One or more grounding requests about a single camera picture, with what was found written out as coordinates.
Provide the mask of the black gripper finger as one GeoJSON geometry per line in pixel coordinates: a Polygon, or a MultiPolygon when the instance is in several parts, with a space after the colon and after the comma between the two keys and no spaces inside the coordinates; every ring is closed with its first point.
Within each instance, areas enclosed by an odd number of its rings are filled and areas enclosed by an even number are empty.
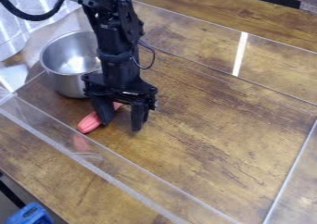
{"type": "Polygon", "coordinates": [[[135,102],[131,105],[131,130],[139,131],[149,117],[149,105],[145,102],[135,102]]]}
{"type": "Polygon", "coordinates": [[[94,97],[93,107],[102,121],[102,124],[107,126],[115,116],[115,108],[113,100],[107,97],[94,97]]]}

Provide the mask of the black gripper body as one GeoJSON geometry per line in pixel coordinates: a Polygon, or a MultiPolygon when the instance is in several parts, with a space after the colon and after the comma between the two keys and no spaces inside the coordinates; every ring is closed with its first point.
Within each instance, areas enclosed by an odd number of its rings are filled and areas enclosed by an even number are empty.
{"type": "Polygon", "coordinates": [[[142,79],[139,53],[127,51],[111,55],[99,51],[98,57],[102,72],[82,77],[85,94],[93,100],[94,109],[107,110],[113,102],[127,105],[142,102],[147,109],[155,110],[159,89],[142,79]]]}

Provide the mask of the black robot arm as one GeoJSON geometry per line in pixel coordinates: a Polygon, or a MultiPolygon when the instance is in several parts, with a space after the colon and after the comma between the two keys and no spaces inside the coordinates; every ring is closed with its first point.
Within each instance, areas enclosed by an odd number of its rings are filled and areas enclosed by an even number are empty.
{"type": "Polygon", "coordinates": [[[93,26],[102,64],[99,73],[82,77],[85,94],[105,125],[115,115],[115,103],[131,106],[131,130],[139,131],[149,112],[157,109],[158,88],[142,79],[139,47],[143,45],[143,22],[133,0],[71,0],[83,6],[93,26]]]}

